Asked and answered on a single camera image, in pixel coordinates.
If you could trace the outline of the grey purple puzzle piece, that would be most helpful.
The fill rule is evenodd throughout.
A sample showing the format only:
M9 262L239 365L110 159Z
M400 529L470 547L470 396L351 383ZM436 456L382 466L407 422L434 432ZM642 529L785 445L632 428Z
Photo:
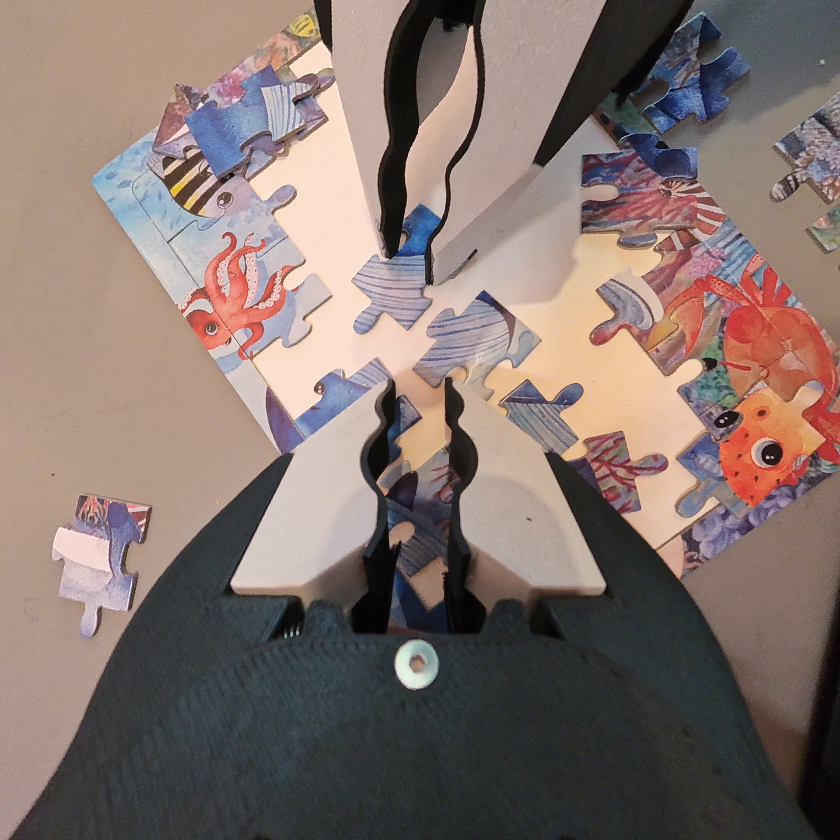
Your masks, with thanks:
M161 157L184 159L186 150L197 144L186 124L186 116L200 108L208 93L204 89L176 83L174 99L167 103L153 142L153 152Z

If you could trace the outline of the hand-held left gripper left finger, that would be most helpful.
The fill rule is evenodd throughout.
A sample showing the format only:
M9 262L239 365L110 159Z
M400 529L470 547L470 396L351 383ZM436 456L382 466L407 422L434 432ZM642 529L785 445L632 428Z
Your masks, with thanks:
M241 595L291 595L351 613L353 630L383 634L396 557L385 497L393 380L374 385L300 444L230 582Z

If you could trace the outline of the striped fish puzzle piece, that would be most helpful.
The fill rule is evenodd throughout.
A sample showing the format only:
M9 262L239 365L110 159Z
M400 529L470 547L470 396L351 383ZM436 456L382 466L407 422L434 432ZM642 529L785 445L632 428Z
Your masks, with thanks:
M240 245L251 235L253 245L264 240L267 248L287 239L273 210L295 197L294 187L284 185L260 199L244 177L216 177L197 147L182 159L151 154L148 165L129 193L132 213L124 227L136 244L186 251L226 245L226 233Z

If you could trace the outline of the grey coral puzzle piece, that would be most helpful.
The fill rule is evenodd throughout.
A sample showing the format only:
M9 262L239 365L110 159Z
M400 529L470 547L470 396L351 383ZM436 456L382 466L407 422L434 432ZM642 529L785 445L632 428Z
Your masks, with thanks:
M779 203L811 182L825 203L839 196L839 92L773 146L791 172L770 190Z

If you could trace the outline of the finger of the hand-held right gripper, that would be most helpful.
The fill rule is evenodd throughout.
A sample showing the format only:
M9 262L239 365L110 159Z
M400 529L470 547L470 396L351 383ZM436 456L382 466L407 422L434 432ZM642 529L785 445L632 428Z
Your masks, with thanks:
M381 250L400 248L417 68L435 1L332 1L332 64Z
M433 284L489 245L505 213L541 172L535 156L604 5L477 5L479 95L465 148L444 177L444 218L427 246L427 279Z

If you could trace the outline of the blue striped whale puzzle piece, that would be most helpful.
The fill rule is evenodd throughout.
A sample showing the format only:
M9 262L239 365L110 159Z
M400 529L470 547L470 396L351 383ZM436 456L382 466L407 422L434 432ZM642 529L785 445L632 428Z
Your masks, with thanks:
M424 295L425 274L424 255L397 255L387 261L371 257L352 278L371 300L357 316L353 330L369 332L383 313L410 329L433 303Z

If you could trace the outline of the joined crab pufferfish puzzle pieces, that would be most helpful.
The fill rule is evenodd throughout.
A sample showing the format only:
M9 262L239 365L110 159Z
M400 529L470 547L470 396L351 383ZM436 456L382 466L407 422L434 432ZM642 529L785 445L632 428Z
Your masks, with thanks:
M657 246L643 279L664 314L645 333L664 373L703 372L679 391L708 429L710 482L739 515L795 487L817 456L838 464L838 349L755 247L726 222L699 240L680 230Z

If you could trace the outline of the striped puzzle piece with notch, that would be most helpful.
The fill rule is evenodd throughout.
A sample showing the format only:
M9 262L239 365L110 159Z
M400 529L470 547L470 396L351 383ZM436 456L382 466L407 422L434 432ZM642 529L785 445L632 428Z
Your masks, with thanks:
M403 520L391 527L390 541L400 544L395 591L406 620L444 610L446 540L441 532Z

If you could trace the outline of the dark blue puzzle piece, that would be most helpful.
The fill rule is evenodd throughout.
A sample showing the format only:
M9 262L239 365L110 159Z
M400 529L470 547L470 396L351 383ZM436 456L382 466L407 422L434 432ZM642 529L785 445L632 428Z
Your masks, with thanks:
M625 183L652 183L654 177L662 181L697 179L697 149L670 148L656 134L633 133L623 139L625 151L619 154L615 168L623 170Z
M417 204L403 222L405 242L397 250L396 257L425 256L427 241L440 223L440 218L422 203Z

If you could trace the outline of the red coral teal puzzle piece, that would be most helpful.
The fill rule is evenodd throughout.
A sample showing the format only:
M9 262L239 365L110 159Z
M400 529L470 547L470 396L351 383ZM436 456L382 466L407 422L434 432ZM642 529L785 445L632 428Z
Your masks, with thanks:
M655 476L666 470L669 461L662 454L632 460L623 432L588 437L584 440L586 460L604 499L619 513L639 511L638 477Z

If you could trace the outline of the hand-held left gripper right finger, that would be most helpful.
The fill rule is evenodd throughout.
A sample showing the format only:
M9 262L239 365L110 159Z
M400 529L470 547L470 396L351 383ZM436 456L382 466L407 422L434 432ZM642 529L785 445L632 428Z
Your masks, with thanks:
M606 588L556 479L530 436L462 381L445 381L450 508L444 600L452 634L477 633L495 604Z

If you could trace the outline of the mottled blue puzzle piece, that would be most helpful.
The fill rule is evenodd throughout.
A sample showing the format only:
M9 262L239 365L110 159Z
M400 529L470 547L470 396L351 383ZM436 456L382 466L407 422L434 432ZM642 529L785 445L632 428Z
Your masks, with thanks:
M729 103L725 90L751 71L747 60L732 47L708 63L700 61L700 48L720 36L718 27L701 12L671 37L640 87L643 90L654 81L668 85L667 92L643 111L657 132L669 131L691 114L700 123L716 117Z
M270 137L261 89L278 83L276 72L268 66L242 81L245 95L236 103L220 108L215 101L208 101L185 116L186 125L217 178L243 164L244 145L254 138Z

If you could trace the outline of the ocean print puzzle tray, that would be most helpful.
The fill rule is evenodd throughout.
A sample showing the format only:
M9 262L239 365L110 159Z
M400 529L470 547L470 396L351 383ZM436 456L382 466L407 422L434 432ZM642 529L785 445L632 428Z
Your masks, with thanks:
M673 34L654 52L655 63ZM281 418L295 419L319 402L314 386L331 371L341 370L349 378L373 359L384 364L391 374L389 380L395 384L396 398L405 395L422 416L396 440L402 453L394 461L388 458L380 478L387 491L439 449L449 449L449 432L443 428L445 381L449 377L466 383L466 371L459 367L449 372L438 387L426 383L413 370L434 346L435 340L427 336L427 328L442 310L451 308L459 316L482 291L488 292L540 336L541 342L518 367L509 360L497 364L486 377L486 387L493 391L488 400L468 386L508 420L507 411L499 402L525 380L530 380L549 400L565 386L579 383L584 388L583 396L561 414L579 440L562 455L556 455L564 459L584 457L586 438L623 432L632 460L652 454L666 456L666 470L636 479L641 509L619 514L681 576L715 557L829 476L838 474L838 464L817 456L796 486L773 491L756 509L738 514L721 498L720 482L709 481L711 448L704 445L700 450L706 457L701 464L697 458L685 455L708 436L707 427L679 391L703 372L703 364L685 360L672 373L664 373L626 329L602 345L591 342L593 328L613 317L613 310L596 289L624 268L643 278L660 263L662 255L656 246L670 234L687 230L697 236L694 229L659 229L655 245L628 248L619 245L617 232L581 232L583 202L609 200L617 195L617 189L611 185L582 185L582 156L625 149L623 143L618 145L593 120L592 113L611 92L621 100L630 98L643 113L647 105L668 90L667 84L656 81L640 90L653 66L627 90L595 94L594 103L575 117L566 88L534 159L541 172L505 213L489 245L475 251L452 277L435 285L427 279L425 267L424 295L433 303L408 330L386 313L367 333L353 329L357 316L371 300L352 278L371 257L387 261L396 253L392 257L384 255L371 220L336 77L328 89L316 95L318 105L329 118L323 126L303 140L292 141L288 153L278 157L263 150L271 135L254 138L242 147L243 164L227 174L244 177L265 201L285 185L297 192L273 214L304 262L300 266L283 266L272 274L257 301L256 254L264 248L264 240L253 246L248 234L239 248L234 234L224 234L229 246L207 265L205 285L199 287L170 246L136 244L126 232L124 226L132 213L130 188L139 175L150 169L148 159L154 154L153 142L161 122L97 173L93 185L207 352L228 343L242 328L250 329L248 342L238 352L242 364L225 372L213 360L280 454L294 451L309 437L291 451L279 447L270 424L276 405ZM225 108L236 103L245 95L242 81L266 67L272 67L277 78L283 67L296 77L330 67L335 76L332 54L322 41L316 8L202 88L208 93L203 105L215 101L218 107ZM472 116L455 156L466 146L480 90L472 34L467 35L460 69L477 70L477 74L469 79ZM424 204L439 216L435 231L441 225L447 202L445 174L450 162L441 169L406 168L406 210L400 246L406 239L404 219L417 204ZM698 169L698 159L697 180L710 194L710 184ZM722 225L730 222L749 241L726 208L710 196L726 214ZM767 248L749 243L772 267ZM257 321L271 318L272 313L260 313L255 321L245 323L245 309L274 305L282 308L287 290L296 288L309 274L318 275L331 298L306 317L311 324L308 336L288 348L273 343L253 359L247 359L247 348L264 332ZM838 349L838 342L824 330L816 313L809 314Z

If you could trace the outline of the dark blue red coral piece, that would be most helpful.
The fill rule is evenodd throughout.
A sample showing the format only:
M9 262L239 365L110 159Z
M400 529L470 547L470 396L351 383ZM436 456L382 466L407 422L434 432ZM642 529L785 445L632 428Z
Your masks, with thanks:
M448 448L441 448L419 467L397 479L386 496L442 528L449 518L458 483L459 477L449 464Z

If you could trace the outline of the striped piece with dark triangle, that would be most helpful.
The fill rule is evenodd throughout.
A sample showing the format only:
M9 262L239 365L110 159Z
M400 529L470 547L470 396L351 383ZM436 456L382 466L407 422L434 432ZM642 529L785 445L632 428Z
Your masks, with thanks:
M525 380L500 400L507 419L536 440L545 452L562 455L578 442L579 437L562 419L562 411L576 404L583 396L579 383L565 386L552 400Z

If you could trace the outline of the green blue puzzle piece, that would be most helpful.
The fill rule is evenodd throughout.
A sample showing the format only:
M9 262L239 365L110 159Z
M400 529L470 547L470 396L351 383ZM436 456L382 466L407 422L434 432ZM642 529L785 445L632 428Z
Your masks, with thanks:
M636 108L630 98L620 99L609 93L592 113L593 120L618 144L632 134L653 134L658 132Z

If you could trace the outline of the coral and shell puzzle piece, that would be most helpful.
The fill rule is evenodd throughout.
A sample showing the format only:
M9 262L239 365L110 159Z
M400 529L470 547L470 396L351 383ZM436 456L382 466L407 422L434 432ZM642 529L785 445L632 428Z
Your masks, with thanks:
M581 232L619 233L621 246L648 247L657 242L657 231L694 229L699 239L713 235L726 214L698 180L654 177L652 183L625 183L623 170L615 168L624 152L585 154L581 158L583 186L608 185L617 189L611 199L586 200L581 206Z

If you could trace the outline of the octopus arms puzzle piece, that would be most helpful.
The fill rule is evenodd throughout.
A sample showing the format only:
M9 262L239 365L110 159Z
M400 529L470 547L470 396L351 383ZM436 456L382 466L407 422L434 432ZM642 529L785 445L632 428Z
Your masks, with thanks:
M243 222L242 216L239 215L228 220L218 219L213 226L206 229L199 229L198 224L193 223L174 236L169 246L199 287L205 285L207 265L229 246L228 238L223 236L226 232L235 235L239 248L245 244L248 234L253 234L253 246L258 245L261 239L265 240L264 248L255 256L259 284L254 301L264 294L272 274L283 266L300 266L305 260L276 221L270 222L259 217Z

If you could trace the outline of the puzzle piece with peeling paper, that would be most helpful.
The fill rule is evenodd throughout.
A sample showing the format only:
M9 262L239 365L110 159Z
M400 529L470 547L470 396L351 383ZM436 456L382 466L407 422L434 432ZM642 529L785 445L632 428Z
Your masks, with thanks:
M51 556L62 560L59 596L83 602L80 635L98 630L101 609L128 611L137 574L124 570L129 543L141 543L149 526L151 507L136 502L82 494L71 527L60 527Z

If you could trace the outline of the purple piece with white patch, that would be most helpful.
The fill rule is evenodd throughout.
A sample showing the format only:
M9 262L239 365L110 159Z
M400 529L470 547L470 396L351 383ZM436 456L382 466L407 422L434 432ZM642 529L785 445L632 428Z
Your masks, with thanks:
M593 328L591 342L602 345L614 338L619 330L626 329L646 348L650 331L664 314L661 301L648 283L624 268L601 284L596 292L613 310L613 316Z

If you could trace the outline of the octopus body puzzle piece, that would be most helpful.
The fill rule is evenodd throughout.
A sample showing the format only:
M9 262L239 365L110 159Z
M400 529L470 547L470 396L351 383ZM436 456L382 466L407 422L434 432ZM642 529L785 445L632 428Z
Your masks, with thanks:
M288 348L305 339L312 330L306 317L330 298L331 293L319 276L309 274L296 288L287 290L282 308L277 305L263 309L256 306L246 308L245 323L252 323L260 313L272 313L271 318L257 321L257 326L262 327L264 332L247 348L246 358L253 359L273 343ZM210 354L223 371L232 371L242 364L238 352L249 338L250 329L242 328L228 343L210 350Z

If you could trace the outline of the green grey puzzle piece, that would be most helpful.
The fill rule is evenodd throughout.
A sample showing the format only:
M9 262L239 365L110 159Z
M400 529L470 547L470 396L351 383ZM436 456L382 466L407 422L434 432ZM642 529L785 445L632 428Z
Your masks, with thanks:
M823 252L831 254L839 249L840 243L840 206L835 206L825 215L815 220L806 229Z

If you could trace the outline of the pale striped whale puzzle piece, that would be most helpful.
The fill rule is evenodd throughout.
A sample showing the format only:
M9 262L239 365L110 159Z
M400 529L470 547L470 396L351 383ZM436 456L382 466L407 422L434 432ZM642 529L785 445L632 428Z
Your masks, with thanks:
M438 387L449 372L460 367L466 372L465 383L485 400L493 393L485 381L497 364L509 360L518 367L541 342L540 336L486 291L459 316L451 308L442 310L427 328L427 336L435 340L434 346L413 370Z

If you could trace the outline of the dark blue whale eye piece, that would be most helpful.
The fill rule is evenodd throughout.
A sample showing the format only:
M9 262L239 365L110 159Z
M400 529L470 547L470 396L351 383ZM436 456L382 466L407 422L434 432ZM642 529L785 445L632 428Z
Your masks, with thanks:
M344 377L341 370L326 374L314 386L314 391L317 396L320 396L320 400L297 418L289 419L288 416L281 418L278 405L272 409L274 414L270 424L277 445L283 447L285 452L291 451L300 441L317 432L374 385L390 377L390 372L379 359L373 359L349 378ZM396 442L397 438L421 418L421 414L405 395L399 395L396 398L395 421L388 432L390 461L398 459L402 453Z

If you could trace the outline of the light blue striped puzzle piece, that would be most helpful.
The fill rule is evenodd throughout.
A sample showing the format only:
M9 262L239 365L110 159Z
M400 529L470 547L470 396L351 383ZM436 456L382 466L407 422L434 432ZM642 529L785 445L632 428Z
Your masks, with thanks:
M287 154L292 141L305 139L329 120L316 95L328 89L335 76L330 67L302 77L283 67L278 79L277 85L261 89L271 134L262 148L272 157Z

